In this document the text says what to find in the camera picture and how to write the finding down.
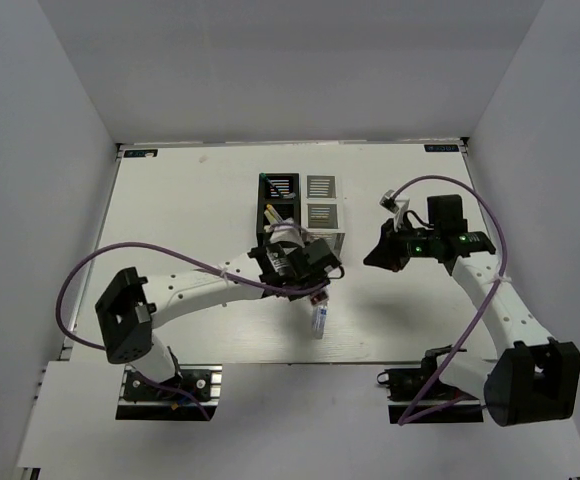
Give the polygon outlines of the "pink cap candy tube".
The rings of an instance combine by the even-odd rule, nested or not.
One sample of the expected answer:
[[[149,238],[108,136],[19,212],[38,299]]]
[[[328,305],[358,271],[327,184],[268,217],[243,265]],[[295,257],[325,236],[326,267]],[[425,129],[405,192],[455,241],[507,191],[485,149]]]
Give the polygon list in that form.
[[[313,306],[326,304],[329,300],[328,292],[321,290],[319,292],[314,292],[309,296],[310,304]]]

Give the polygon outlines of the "blue spray bottle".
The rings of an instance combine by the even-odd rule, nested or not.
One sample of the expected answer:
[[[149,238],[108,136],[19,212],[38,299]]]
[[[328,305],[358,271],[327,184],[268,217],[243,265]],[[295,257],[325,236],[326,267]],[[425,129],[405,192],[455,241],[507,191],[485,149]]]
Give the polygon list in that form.
[[[312,305],[311,331],[315,339],[323,338],[327,314],[327,301],[322,301]]]

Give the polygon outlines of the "white marker yellow cap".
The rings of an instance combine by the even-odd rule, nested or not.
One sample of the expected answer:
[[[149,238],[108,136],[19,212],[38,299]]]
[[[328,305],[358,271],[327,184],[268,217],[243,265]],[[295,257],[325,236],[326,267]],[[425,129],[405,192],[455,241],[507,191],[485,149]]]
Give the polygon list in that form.
[[[266,210],[264,212],[264,215],[265,215],[265,217],[268,220],[268,222],[269,222],[270,225],[274,225],[274,224],[277,223],[276,218],[274,217],[274,215],[270,211]]]

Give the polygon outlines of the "green gel pen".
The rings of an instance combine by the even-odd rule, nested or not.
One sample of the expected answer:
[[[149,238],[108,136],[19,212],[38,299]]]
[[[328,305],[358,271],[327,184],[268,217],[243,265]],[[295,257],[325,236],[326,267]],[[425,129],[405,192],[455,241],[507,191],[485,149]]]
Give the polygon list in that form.
[[[283,199],[283,193],[277,188],[277,186],[272,182],[272,180],[265,174],[260,173],[259,178],[262,180],[264,185],[264,197],[266,199]]]

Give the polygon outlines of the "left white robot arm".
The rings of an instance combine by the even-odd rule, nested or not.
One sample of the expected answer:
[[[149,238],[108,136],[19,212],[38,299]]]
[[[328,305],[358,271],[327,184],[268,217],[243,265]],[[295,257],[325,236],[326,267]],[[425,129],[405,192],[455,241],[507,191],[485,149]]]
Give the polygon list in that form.
[[[130,365],[147,378],[158,398],[181,387],[176,358],[154,333],[185,315],[270,296],[320,300],[329,273],[342,268],[323,239],[297,244],[281,240],[256,246],[220,265],[187,258],[193,270],[146,276],[135,267],[118,271],[95,303],[107,361]]]

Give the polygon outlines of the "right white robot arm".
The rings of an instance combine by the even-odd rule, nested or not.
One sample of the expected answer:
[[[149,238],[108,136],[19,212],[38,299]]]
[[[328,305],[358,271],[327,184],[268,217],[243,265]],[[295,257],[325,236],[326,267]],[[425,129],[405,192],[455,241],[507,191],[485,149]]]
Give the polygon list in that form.
[[[557,340],[531,314],[499,271],[490,238],[471,231],[458,195],[427,200],[428,220],[416,228],[409,200],[388,191],[380,204],[392,217],[381,227],[367,266],[399,272],[412,259],[442,264],[480,314],[495,346],[493,360],[465,348],[425,352],[416,367],[388,369],[377,377],[397,404],[398,422],[463,421],[471,408],[486,411],[500,426],[563,420],[572,416],[580,376],[580,351]]]

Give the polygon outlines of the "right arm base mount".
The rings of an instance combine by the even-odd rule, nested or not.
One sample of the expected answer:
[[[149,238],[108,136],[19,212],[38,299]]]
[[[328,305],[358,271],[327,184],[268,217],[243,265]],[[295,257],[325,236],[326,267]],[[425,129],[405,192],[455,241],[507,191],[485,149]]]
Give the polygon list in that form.
[[[389,422],[396,424],[406,411],[426,378],[420,368],[398,367],[380,372],[377,385],[387,390]],[[480,401],[459,389],[440,381],[431,387],[416,405],[411,415],[428,408],[453,401],[451,406],[415,419],[414,424],[469,424],[484,421],[484,407]]]

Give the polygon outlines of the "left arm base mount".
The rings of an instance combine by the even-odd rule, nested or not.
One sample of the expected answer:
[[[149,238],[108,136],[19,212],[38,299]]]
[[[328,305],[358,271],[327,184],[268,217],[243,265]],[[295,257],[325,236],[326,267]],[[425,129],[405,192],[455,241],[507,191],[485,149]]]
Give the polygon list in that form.
[[[218,407],[223,367],[221,365],[181,365],[182,393],[156,388],[126,366],[116,407],[116,420],[123,421],[210,421]]]

